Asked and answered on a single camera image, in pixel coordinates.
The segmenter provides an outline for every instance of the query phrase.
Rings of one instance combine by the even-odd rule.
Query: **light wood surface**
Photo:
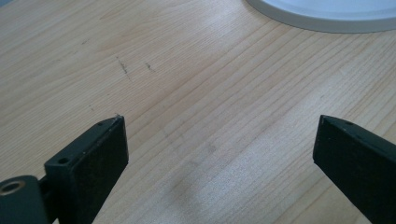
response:
[[[126,118],[94,223],[369,223],[313,163],[318,118],[396,143],[395,106],[394,31],[305,31],[244,0],[0,7],[1,180]]]

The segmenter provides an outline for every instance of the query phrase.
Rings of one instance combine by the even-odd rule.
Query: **black plastic part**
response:
[[[396,146],[349,121],[321,116],[314,161],[373,223],[396,223]]]
[[[92,223],[127,163],[122,116],[97,123],[47,161],[60,223]]]
[[[34,176],[22,175],[0,183],[0,223],[49,223]]]

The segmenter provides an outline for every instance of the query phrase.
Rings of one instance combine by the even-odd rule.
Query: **wooden table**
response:
[[[396,142],[396,32],[292,28],[244,0],[0,7],[0,179],[101,119],[130,162],[95,223],[368,223],[313,163],[321,114]]]

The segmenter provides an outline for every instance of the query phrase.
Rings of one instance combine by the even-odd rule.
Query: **screw hole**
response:
[[[68,163],[68,162],[69,162],[69,159],[67,159],[67,158],[61,158],[60,160],[58,160],[58,162],[59,162],[60,164],[65,164],[65,163]]]
[[[12,181],[0,188],[0,195],[5,196],[12,194],[25,186],[25,182],[21,180]]]

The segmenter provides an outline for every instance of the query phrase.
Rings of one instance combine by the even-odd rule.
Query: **white round object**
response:
[[[247,0],[262,14],[307,30],[371,33],[396,29],[396,0]]]

